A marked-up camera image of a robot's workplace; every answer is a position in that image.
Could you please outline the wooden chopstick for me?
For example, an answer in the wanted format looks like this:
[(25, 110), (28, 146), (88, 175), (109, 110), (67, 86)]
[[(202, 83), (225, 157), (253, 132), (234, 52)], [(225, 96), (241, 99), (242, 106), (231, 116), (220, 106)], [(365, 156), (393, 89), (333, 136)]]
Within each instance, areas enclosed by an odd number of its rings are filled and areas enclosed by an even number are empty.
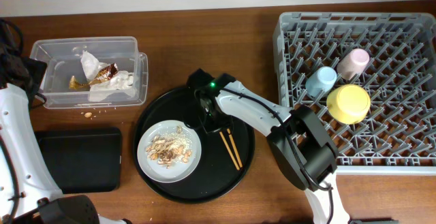
[(222, 139), (222, 141), (223, 141), (223, 143), (224, 143), (224, 145), (225, 145), (225, 147), (226, 147), (226, 149), (227, 149), (227, 152), (228, 152), (228, 154), (229, 154), (229, 156), (230, 156), (230, 158), (231, 158), (231, 160), (232, 160), (232, 162), (233, 162), (233, 164), (234, 164), (236, 170), (239, 171), (239, 170), (240, 170), (240, 167), (239, 167), (239, 165), (237, 164), (237, 162), (236, 162), (236, 160), (235, 160), (235, 158), (234, 158), (234, 155), (232, 154), (232, 151), (231, 151), (231, 149), (230, 149), (230, 147), (229, 147), (229, 144), (228, 144), (228, 142), (227, 142), (227, 140), (226, 140), (226, 138), (225, 138), (223, 132), (220, 131), (220, 132), (219, 132), (219, 135), (221, 136), (221, 139)]
[(227, 129), (227, 133), (228, 133), (228, 135), (229, 135), (229, 139), (230, 139), (230, 142), (231, 142), (232, 148), (233, 148), (233, 150), (234, 150), (234, 154), (235, 154), (235, 156), (236, 156), (236, 162), (237, 162), (237, 164), (238, 164), (238, 168), (240, 169), (240, 168), (242, 168), (243, 164), (242, 164), (242, 161), (240, 160), (240, 156), (239, 156), (239, 153), (238, 153), (238, 150), (237, 150), (236, 144), (235, 144), (235, 142), (234, 142), (234, 138), (233, 138), (233, 136), (232, 136), (232, 132), (230, 131), (230, 129)]

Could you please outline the food scraps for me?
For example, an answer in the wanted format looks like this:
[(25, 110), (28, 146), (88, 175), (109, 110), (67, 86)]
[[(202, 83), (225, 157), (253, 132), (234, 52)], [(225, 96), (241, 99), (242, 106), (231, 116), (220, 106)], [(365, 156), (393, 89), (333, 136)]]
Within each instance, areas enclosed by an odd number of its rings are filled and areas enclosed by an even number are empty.
[(189, 163), (192, 156), (191, 140), (177, 125), (173, 132), (158, 133), (145, 148), (147, 158), (167, 169), (177, 163)]

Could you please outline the grey plate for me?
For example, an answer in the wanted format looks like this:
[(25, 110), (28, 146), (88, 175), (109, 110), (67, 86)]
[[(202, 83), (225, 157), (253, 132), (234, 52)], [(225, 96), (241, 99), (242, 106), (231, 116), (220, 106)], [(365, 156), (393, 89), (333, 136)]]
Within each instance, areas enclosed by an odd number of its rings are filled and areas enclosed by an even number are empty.
[[(158, 165), (155, 161), (147, 158), (145, 148), (150, 144), (152, 138), (158, 133), (173, 132), (175, 127), (180, 125), (183, 128), (184, 134), (191, 140), (192, 156), (189, 163), (177, 163), (176, 165), (166, 168)], [(154, 124), (140, 138), (136, 156), (140, 169), (152, 180), (160, 183), (178, 182), (193, 173), (200, 162), (202, 154), (202, 145), (197, 133), (181, 121), (166, 120)]]

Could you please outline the gold snack wrapper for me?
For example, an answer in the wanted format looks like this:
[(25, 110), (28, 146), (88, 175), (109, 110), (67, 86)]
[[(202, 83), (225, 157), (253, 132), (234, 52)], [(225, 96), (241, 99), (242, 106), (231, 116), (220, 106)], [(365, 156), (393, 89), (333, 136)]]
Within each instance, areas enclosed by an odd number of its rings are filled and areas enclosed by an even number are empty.
[(84, 83), (84, 84), (79, 83), (77, 81), (77, 79), (75, 78), (75, 76), (72, 76), (70, 81), (69, 81), (69, 89), (79, 90), (79, 89), (88, 88), (94, 84), (101, 84), (103, 82), (107, 82), (110, 79), (112, 79), (113, 76), (115, 76), (118, 73), (118, 71), (119, 71), (119, 69), (118, 69), (116, 63), (112, 63), (109, 66), (106, 66), (106, 67), (102, 68), (101, 70), (99, 70), (96, 77), (94, 77), (94, 79), (92, 79), (92, 81), (90, 81), (88, 83)]

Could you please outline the white tissue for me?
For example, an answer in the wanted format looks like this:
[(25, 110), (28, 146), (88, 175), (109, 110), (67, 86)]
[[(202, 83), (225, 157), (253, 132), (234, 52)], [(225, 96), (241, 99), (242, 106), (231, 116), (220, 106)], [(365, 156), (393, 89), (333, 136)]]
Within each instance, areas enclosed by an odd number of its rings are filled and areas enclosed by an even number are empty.
[[(88, 82), (94, 80), (97, 77), (98, 71), (109, 66), (108, 63), (102, 63), (98, 61), (91, 53), (86, 50), (82, 52), (80, 62), (82, 63), (82, 69)], [(127, 89), (130, 95), (134, 92), (130, 90), (134, 82), (134, 73), (125, 70), (120, 70), (111, 77), (108, 81), (104, 81), (99, 84), (92, 84), (89, 91), (89, 101), (103, 101), (109, 96), (108, 91), (125, 90)]]

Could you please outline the blue cup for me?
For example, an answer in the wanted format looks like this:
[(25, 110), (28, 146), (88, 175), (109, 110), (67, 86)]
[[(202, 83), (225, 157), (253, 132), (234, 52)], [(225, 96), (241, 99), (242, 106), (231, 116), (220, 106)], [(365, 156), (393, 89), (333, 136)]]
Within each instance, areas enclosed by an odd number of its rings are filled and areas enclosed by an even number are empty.
[(337, 73), (331, 67), (319, 68), (306, 81), (305, 88), (312, 97), (317, 97), (320, 92), (327, 95), (337, 80)]

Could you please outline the yellow bowl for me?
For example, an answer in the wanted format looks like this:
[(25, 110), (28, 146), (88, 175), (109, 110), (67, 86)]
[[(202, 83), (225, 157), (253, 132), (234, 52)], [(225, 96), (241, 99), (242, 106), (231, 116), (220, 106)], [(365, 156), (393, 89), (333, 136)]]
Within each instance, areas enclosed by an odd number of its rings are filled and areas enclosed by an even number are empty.
[(343, 124), (356, 124), (364, 120), (371, 106), (369, 94), (355, 84), (346, 84), (327, 96), (330, 115)]

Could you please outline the pink cup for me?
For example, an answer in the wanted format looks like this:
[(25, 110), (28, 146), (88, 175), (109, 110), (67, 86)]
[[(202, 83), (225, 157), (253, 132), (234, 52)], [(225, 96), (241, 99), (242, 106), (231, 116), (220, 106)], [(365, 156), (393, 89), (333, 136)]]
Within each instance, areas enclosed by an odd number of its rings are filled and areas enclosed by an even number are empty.
[(351, 80), (361, 74), (370, 61), (368, 52), (361, 48), (353, 49), (337, 65), (337, 73), (342, 79)]

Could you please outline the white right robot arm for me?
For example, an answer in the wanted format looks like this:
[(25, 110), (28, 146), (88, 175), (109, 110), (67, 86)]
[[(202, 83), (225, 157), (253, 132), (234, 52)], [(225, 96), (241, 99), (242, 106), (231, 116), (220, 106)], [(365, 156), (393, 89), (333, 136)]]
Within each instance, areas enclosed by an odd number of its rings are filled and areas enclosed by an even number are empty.
[(350, 223), (337, 190), (338, 149), (321, 120), (307, 106), (293, 110), (248, 90), (229, 74), (202, 69), (187, 79), (200, 111), (200, 128), (221, 132), (237, 118), (266, 137), (281, 173), (304, 191), (314, 223)]

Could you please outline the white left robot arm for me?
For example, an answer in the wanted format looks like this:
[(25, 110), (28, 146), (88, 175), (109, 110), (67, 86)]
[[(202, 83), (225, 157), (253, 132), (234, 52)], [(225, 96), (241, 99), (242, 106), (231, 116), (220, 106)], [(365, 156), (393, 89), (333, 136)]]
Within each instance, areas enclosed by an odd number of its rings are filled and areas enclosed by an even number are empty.
[(1, 20), (1, 222), (119, 224), (85, 195), (64, 196), (44, 162), (31, 125), (47, 64), (22, 55), (21, 30)]

